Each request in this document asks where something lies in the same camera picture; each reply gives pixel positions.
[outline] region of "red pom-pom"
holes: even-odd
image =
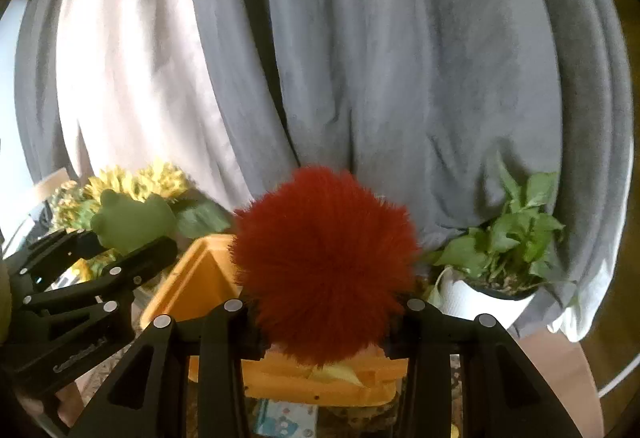
[[[330,364],[377,344],[396,297],[413,285],[418,246],[405,208],[351,174],[306,167],[237,211],[231,246],[258,326],[303,364]]]

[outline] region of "metal rivet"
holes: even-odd
[[[493,328],[495,326],[495,317],[493,315],[489,315],[488,313],[483,313],[479,318],[478,322],[487,328]]]
[[[117,307],[117,301],[107,301],[104,305],[102,305],[102,309],[107,313],[113,312]]]
[[[414,312],[421,312],[426,306],[426,303],[422,299],[418,299],[416,297],[412,297],[406,302],[406,307]]]
[[[166,314],[159,315],[154,319],[154,326],[156,328],[166,328],[171,324],[171,317]]]
[[[229,301],[225,303],[225,310],[228,312],[237,312],[241,308],[242,301],[239,299],[229,299]]]

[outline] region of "orange bin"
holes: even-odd
[[[240,289],[234,283],[235,267],[228,251],[232,239],[232,235],[212,235],[194,241],[146,307],[141,326],[146,328],[163,313],[176,321],[202,317],[237,297]],[[407,368],[406,360],[390,360],[375,346],[341,364],[351,368],[358,384],[327,379],[290,357],[269,351],[262,360],[242,361],[245,395],[299,404],[383,405],[395,396]],[[198,381],[197,357],[191,357],[189,378]]]

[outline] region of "potted plant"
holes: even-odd
[[[536,173],[519,185],[500,159],[498,169],[507,196],[500,215],[434,253],[434,266],[444,269],[428,300],[462,319],[489,313],[508,328],[554,278],[550,249],[564,225],[543,209],[556,173]]]

